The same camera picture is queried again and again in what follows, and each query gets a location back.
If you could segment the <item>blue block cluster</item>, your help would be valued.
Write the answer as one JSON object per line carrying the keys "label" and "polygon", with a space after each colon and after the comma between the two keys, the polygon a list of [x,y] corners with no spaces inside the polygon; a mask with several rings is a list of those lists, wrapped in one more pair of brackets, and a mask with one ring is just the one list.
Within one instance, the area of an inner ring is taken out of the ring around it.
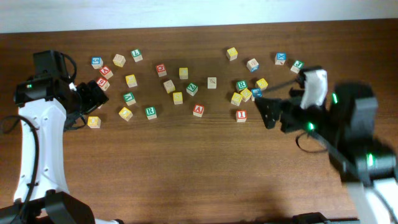
{"label": "blue block cluster", "polygon": [[262,91],[260,88],[253,88],[251,90],[252,96],[251,100],[254,101],[256,98],[261,98],[262,97]]}

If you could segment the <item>yellow O block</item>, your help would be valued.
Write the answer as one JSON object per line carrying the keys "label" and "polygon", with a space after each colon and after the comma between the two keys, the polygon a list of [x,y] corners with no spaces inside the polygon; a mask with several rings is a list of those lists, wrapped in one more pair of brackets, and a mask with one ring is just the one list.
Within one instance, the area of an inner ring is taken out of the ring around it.
{"label": "yellow O block", "polygon": [[124,119],[126,121],[129,121],[133,117],[133,113],[131,112],[131,110],[129,110],[126,107],[123,107],[119,111],[119,115],[120,115],[120,117],[122,117],[122,119]]}

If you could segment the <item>yellow block upper left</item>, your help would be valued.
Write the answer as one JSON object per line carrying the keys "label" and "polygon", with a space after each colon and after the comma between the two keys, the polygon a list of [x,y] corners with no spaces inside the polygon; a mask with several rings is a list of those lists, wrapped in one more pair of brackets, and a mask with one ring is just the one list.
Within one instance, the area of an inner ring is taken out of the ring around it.
{"label": "yellow block upper left", "polygon": [[136,77],[135,77],[134,74],[132,74],[132,75],[127,75],[127,76],[125,77],[125,79],[126,79],[126,83],[127,83],[127,85],[128,85],[129,88],[132,88],[132,87],[137,86],[137,80],[136,80]]}

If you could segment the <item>yellow C block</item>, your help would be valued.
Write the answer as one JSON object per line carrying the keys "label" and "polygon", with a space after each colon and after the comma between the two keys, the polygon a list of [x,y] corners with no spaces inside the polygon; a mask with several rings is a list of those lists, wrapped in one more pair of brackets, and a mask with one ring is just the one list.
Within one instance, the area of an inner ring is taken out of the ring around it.
{"label": "yellow C block", "polygon": [[179,68],[178,74],[179,74],[179,78],[181,80],[187,80],[188,79],[188,68],[187,67]]}

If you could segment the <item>plain wood block centre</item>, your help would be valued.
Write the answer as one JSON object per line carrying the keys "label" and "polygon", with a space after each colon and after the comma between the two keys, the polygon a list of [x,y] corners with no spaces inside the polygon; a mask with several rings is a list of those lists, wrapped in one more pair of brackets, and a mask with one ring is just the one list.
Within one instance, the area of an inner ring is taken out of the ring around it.
{"label": "plain wood block centre", "polygon": [[166,82],[164,82],[164,88],[167,93],[175,91],[175,85],[172,80],[167,80]]}

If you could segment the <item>red Q block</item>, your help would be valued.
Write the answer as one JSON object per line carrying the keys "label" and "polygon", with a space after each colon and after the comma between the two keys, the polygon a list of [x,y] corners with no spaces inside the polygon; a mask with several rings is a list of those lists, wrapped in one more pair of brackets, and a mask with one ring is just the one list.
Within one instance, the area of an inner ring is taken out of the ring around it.
{"label": "red Q block", "polygon": [[157,71],[157,74],[158,74],[159,77],[166,76],[167,70],[166,70],[165,65],[163,63],[159,64],[159,65],[156,65],[155,68],[156,68],[156,71]]}

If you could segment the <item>green r block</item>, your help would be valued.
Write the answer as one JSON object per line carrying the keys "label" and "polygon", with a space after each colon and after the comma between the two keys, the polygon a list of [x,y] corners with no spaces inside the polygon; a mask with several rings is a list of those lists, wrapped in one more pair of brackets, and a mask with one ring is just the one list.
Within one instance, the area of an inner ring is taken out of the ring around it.
{"label": "green r block", "polygon": [[154,106],[146,108],[145,113],[146,113],[147,119],[149,119],[149,120],[157,118],[157,112],[156,112],[156,109]]}
{"label": "green r block", "polygon": [[243,91],[244,89],[247,89],[247,88],[248,88],[248,84],[247,84],[246,80],[240,80],[240,81],[236,82],[236,90],[237,90],[237,92],[241,92],[241,91]]}

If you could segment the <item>green J block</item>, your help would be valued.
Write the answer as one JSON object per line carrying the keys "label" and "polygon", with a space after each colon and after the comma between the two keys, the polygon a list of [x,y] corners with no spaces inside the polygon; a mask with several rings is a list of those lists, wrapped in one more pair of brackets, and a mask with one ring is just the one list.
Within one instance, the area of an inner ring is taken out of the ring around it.
{"label": "green J block", "polygon": [[290,71],[298,74],[303,69],[304,63],[300,60],[295,60],[292,64]]}

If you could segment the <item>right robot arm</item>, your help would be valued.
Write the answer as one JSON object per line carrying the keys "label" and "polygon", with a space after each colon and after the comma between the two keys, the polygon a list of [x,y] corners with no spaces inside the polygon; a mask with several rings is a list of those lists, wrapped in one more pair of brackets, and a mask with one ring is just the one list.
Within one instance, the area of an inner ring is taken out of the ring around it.
{"label": "right robot arm", "polygon": [[361,82],[341,82],[328,92],[322,67],[304,68],[289,99],[256,97],[267,129],[281,123],[283,133],[301,130],[318,141],[357,209],[361,223],[397,223],[397,153],[374,136],[377,98]]}

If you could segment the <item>red I block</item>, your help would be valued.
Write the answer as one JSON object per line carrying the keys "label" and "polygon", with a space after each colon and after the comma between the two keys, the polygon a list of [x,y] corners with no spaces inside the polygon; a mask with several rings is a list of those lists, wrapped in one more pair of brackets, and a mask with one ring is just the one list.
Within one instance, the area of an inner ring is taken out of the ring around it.
{"label": "red I block", "polygon": [[236,112],[236,121],[238,123],[246,122],[248,116],[246,110],[237,110]]}

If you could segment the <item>yellow block middle cluster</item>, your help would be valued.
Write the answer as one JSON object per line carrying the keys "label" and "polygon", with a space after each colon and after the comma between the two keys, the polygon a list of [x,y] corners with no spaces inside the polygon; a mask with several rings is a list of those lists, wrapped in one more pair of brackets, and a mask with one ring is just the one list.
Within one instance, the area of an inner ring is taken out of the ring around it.
{"label": "yellow block middle cluster", "polygon": [[243,89],[240,94],[242,95],[243,101],[247,102],[248,100],[251,99],[252,97],[252,92],[248,90],[247,88]]}

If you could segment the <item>red a block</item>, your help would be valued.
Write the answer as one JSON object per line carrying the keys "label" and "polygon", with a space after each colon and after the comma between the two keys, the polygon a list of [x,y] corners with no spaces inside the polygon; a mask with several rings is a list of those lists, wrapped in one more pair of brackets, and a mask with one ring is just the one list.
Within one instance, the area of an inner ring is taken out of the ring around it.
{"label": "red a block", "polygon": [[193,115],[201,118],[203,116],[204,109],[205,107],[203,105],[195,104],[193,108]]}
{"label": "red a block", "polygon": [[99,70],[100,74],[107,80],[109,80],[112,76],[113,76],[113,72],[111,71],[111,69],[108,66],[103,66],[100,70]]}

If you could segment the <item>yellow S block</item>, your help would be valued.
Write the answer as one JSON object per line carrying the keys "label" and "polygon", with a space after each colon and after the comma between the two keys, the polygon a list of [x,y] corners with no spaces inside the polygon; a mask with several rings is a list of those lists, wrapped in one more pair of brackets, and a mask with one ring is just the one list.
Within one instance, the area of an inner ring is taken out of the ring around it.
{"label": "yellow S block", "polygon": [[175,105],[180,105],[183,103],[182,92],[174,92],[172,96]]}

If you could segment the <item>yellow block top right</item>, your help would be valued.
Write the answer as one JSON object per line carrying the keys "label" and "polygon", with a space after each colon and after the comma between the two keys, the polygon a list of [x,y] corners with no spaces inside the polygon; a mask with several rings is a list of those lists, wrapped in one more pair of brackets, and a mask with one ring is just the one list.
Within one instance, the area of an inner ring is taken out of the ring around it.
{"label": "yellow block top right", "polygon": [[238,51],[235,47],[232,47],[226,51],[226,56],[229,61],[235,60],[238,57]]}

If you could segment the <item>yellow D block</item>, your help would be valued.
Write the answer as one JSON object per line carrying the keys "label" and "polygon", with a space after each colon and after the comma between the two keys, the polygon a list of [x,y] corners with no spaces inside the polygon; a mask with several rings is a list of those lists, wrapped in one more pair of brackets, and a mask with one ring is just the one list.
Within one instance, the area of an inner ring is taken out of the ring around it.
{"label": "yellow D block", "polygon": [[87,125],[92,129],[99,129],[101,127],[101,119],[98,116],[89,116]]}

